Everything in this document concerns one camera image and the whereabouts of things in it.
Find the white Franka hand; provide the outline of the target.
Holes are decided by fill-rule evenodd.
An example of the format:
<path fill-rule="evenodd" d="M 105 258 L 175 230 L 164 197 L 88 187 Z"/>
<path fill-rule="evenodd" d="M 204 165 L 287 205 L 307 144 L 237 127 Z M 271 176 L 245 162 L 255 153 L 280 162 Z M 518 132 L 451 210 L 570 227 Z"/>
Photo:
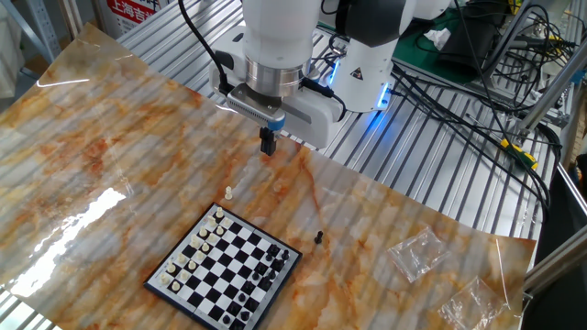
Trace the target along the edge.
<path fill-rule="evenodd" d="M 258 64 L 245 53 L 246 28 L 236 26 L 212 46 L 227 81 L 234 86 L 224 98 L 231 110 L 261 126 L 260 151 L 272 156 L 274 132 L 285 131 L 318 149 L 324 148 L 340 128 L 342 104 L 302 82 L 313 66 L 275 69 Z"/>

